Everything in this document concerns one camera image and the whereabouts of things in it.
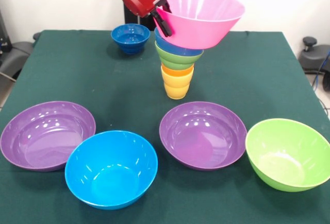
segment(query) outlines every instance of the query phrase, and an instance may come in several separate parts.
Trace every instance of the orange bowl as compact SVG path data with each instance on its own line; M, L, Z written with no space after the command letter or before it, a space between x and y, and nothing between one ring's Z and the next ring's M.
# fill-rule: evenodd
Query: orange bowl
M194 69L194 64L189 68L181 71L172 70L171 68L166 67L163 63L161 63L161 67L163 71L170 76L185 76L192 72L192 70Z

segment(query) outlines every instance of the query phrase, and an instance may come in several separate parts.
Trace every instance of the blue cable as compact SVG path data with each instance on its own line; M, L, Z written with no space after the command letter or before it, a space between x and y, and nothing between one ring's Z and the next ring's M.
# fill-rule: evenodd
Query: blue cable
M325 60L323 61L321 67L319 68L316 77L315 77L315 89L314 92L316 91L316 89L318 88L318 84L319 84L319 72L321 71L321 69L325 66L325 64L327 63L328 59L330 58L330 51L328 53L328 55L326 56Z

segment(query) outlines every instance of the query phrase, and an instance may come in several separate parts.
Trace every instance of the blue bowl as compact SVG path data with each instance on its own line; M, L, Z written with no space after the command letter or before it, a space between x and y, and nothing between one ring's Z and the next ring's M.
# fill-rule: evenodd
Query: blue bowl
M156 42L158 46L168 53L179 55L179 56L197 56L200 55L203 50L196 50L196 49L187 49L183 47L179 47L176 45L173 45L169 42L167 42L165 39L163 39L158 31L158 28L155 28L155 36L156 36Z
M79 200L97 209L117 210L147 191L157 169L157 154L146 139L114 130L94 135L76 147L64 174Z
M143 50L150 37L150 31L140 24L124 24L111 32L112 39L126 54L133 55Z

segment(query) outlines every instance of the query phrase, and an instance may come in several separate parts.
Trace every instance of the lime green bowl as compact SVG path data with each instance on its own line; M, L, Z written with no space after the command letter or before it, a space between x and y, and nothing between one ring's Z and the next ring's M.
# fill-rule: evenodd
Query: lime green bowl
M176 54L168 53L161 49L155 41L156 50L159 54L161 62L172 70L185 70L192 66L204 53L204 51L197 56L179 56Z
M256 174L284 192L301 192L330 178L330 144L313 128L290 119L261 121L247 133L246 152Z

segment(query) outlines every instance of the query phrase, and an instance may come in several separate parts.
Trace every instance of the table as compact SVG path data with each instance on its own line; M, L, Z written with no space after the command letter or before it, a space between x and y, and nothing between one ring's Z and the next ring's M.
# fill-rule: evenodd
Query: table
M280 32L230 32L195 64L187 96L163 88L152 33L144 52L126 56L109 31L41 34L2 112L0 131L20 111L44 101L73 101L94 115L97 133L136 132L156 149L159 168L147 193L118 211L76 199L64 170L35 173L0 156L1 223L330 223L330 182L301 193L264 184L246 155L216 171L195 171L162 147L162 116L189 101L212 101L236 112L247 129L266 118L291 118L330 139L330 122Z

